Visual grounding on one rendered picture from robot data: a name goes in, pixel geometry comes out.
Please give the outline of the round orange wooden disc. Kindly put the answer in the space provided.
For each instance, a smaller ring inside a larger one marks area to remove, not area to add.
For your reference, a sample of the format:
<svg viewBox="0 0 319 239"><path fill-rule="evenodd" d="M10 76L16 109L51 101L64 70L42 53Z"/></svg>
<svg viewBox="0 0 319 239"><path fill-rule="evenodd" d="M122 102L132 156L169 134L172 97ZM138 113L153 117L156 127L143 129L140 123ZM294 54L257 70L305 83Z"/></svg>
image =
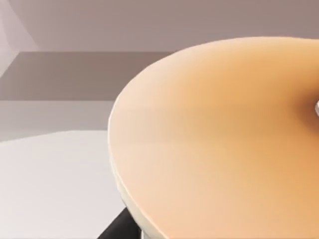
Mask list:
<svg viewBox="0 0 319 239"><path fill-rule="evenodd" d="M319 239L319 39L173 53L115 100L110 162L149 239Z"/></svg>

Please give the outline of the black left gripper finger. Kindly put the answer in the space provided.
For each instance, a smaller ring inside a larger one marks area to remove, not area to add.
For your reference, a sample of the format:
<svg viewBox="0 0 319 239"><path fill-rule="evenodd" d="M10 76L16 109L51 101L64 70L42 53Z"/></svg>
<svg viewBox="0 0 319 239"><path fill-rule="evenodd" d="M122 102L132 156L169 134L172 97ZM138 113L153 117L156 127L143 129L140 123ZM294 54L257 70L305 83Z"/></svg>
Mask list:
<svg viewBox="0 0 319 239"><path fill-rule="evenodd" d="M141 229L124 208L97 239L141 239Z"/></svg>

